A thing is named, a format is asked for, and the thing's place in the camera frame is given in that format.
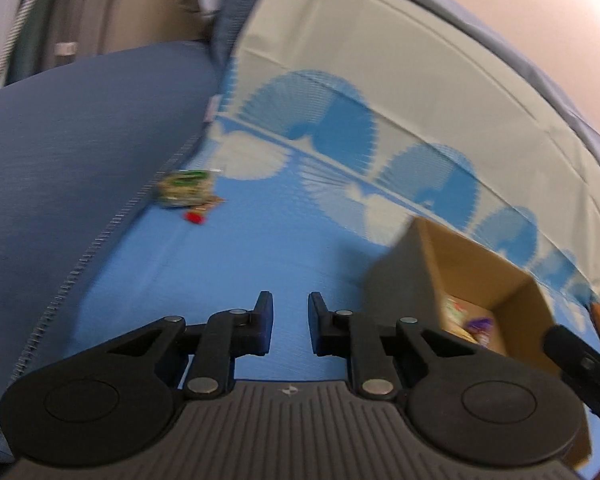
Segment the ribbed gray panel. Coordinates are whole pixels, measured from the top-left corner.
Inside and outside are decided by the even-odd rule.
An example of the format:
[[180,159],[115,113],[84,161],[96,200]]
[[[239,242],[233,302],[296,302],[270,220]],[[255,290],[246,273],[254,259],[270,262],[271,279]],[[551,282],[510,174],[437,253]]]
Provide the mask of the ribbed gray panel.
[[59,470],[21,460],[6,480],[578,480],[558,462],[489,470],[421,442],[387,402],[342,381],[241,381],[228,396],[190,402],[151,449],[100,468]]

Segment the white label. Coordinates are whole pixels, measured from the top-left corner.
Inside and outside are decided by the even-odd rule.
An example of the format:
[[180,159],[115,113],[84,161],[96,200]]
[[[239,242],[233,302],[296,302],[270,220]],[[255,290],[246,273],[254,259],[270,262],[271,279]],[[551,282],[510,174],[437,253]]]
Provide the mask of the white label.
[[216,94],[209,99],[209,104],[206,106],[205,123],[211,123],[216,118],[221,98],[222,94]]
[[65,41],[61,43],[56,43],[54,46],[54,54],[56,54],[56,56],[75,56],[76,52],[78,52],[77,41]]

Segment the red object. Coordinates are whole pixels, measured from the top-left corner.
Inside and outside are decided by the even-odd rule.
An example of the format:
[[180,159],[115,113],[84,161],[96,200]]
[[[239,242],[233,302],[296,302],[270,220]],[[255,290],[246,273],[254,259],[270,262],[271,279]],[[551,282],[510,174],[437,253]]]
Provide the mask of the red object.
[[193,211],[187,211],[186,213],[184,213],[184,218],[185,220],[193,222],[194,224],[205,223],[205,217],[198,213],[194,213]]

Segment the open box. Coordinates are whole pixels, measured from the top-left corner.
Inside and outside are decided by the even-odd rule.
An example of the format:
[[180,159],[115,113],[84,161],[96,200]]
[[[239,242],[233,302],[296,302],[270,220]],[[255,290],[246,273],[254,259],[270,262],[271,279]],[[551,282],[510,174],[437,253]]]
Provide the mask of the open box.
[[[542,336],[554,319],[536,280],[504,258],[426,218],[413,220],[402,238],[365,277],[364,309],[378,324],[403,316],[451,332],[445,302],[452,297],[468,317],[494,320],[489,348],[559,376],[542,352]],[[564,461],[573,468],[591,455],[586,412]]]

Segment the brown box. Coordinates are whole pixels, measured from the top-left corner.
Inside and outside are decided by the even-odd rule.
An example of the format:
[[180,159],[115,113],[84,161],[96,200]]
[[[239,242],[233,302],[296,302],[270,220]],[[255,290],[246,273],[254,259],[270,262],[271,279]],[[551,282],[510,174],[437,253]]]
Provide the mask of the brown box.
[[[542,352],[542,336],[554,319],[533,277],[477,243],[426,218],[415,218],[393,249],[366,274],[363,306],[377,323],[393,326],[403,316],[450,330],[444,312],[451,296],[469,317],[491,317],[490,349],[559,376]],[[586,412],[580,434],[565,457],[574,467],[591,455]]]

